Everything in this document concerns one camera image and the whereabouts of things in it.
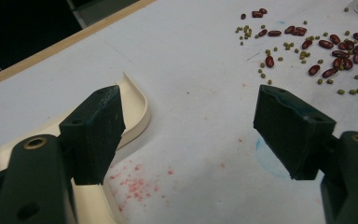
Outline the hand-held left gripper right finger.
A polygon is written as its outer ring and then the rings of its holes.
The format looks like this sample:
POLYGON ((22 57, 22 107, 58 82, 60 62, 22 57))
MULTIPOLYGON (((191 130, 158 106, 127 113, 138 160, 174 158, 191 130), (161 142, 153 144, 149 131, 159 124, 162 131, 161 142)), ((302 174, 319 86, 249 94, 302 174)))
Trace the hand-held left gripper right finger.
POLYGON ((336 122, 281 88, 259 87, 254 128, 295 180, 313 180, 336 122))

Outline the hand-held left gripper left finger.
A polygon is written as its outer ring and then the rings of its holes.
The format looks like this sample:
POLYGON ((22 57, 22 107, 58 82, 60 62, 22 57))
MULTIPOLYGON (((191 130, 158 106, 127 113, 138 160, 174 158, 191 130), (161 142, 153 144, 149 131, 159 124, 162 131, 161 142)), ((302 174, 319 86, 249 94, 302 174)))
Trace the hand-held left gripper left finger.
POLYGON ((60 125, 77 185, 102 184, 126 129, 118 85, 93 92, 60 125))

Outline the cream plastic dustpan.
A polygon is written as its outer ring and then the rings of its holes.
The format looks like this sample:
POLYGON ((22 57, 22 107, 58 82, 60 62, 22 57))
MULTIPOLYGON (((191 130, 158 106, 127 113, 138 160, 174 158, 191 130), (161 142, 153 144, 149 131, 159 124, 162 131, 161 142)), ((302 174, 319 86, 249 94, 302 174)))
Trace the cream plastic dustpan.
MULTIPOLYGON (((151 113, 148 101, 135 82, 124 74, 117 82, 120 87, 121 102, 126 129, 122 134, 117 150, 139 136, 147 127, 151 113)), ((69 115, 64 112, 56 119, 47 122, 24 136, 15 138, 0 146, 0 171, 8 166, 12 148, 26 137, 41 133, 59 134, 59 123, 69 115)), ((76 186, 72 182, 75 194, 76 215, 79 224, 126 224, 118 209, 108 181, 102 185, 76 186)))

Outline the green mung beans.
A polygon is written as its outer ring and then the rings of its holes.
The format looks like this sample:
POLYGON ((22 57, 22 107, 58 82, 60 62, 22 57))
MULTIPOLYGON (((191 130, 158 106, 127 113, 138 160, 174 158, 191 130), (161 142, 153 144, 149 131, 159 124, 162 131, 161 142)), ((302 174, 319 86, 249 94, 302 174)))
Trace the green mung beans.
POLYGON ((298 73, 317 85, 333 85, 340 95, 358 94, 358 14, 328 7, 297 13, 276 24, 264 8, 248 18, 241 14, 236 27, 239 45, 258 46, 258 73, 271 69, 298 73))

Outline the red kidney beans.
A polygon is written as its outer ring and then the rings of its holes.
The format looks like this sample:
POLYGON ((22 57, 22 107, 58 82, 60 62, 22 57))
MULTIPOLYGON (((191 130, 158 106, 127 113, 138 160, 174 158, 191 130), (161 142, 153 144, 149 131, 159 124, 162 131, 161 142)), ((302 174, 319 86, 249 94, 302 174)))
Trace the red kidney beans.
POLYGON ((297 48, 294 42, 283 42, 282 46, 286 51, 291 49, 294 53, 298 54, 298 59, 302 63, 306 63, 307 59, 311 55, 309 52, 310 47, 313 44, 317 44, 322 49, 331 49, 331 56, 334 58, 331 66, 323 71, 322 80, 334 76, 338 71, 352 70, 355 64, 358 64, 358 32, 352 33, 347 30, 344 35, 345 39, 341 39, 337 34, 329 34, 324 32, 321 35, 307 36, 308 29, 306 25, 307 21, 303 21, 303 26, 289 25, 283 31, 281 30, 269 30, 265 24, 260 25, 258 33, 254 33, 253 29, 248 25, 239 26, 236 28, 235 33, 239 34, 240 45, 244 45, 244 41, 249 38, 260 38, 263 36, 279 37, 282 34, 293 36, 304 36, 304 41, 297 48))

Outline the wooden table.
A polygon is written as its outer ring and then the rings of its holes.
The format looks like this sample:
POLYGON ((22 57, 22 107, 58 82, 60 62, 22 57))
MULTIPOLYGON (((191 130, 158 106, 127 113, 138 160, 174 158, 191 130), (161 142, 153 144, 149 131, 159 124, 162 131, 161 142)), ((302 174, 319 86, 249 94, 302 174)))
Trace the wooden table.
POLYGON ((59 52, 73 46, 75 43, 89 37, 90 35, 93 35, 105 27, 120 21, 124 19, 127 16, 130 16, 134 12, 147 7, 148 5, 154 3, 156 0, 138 0, 136 3, 133 3, 132 5, 125 7, 121 9, 120 11, 109 15, 108 17, 97 21, 96 23, 92 24, 91 26, 83 29, 82 31, 77 32, 76 34, 73 34, 64 40, 46 48, 39 52, 37 52, 35 55, 28 57, 19 63, 15 63, 9 68, 3 70, 0 72, 0 82, 9 79, 18 73, 38 64, 46 60, 47 58, 58 54, 59 52))

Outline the white board sheet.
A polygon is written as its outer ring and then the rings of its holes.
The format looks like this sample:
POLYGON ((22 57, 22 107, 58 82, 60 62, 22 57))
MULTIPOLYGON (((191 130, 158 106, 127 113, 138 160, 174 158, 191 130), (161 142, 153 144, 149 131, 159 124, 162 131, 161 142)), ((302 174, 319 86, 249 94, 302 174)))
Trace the white board sheet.
POLYGON ((353 0, 156 0, 0 82, 0 146, 131 77, 146 130, 108 181, 127 224, 324 224, 318 181, 291 179, 253 126, 259 87, 286 89, 358 132, 358 65, 332 84, 283 48, 237 28, 358 32, 353 0))

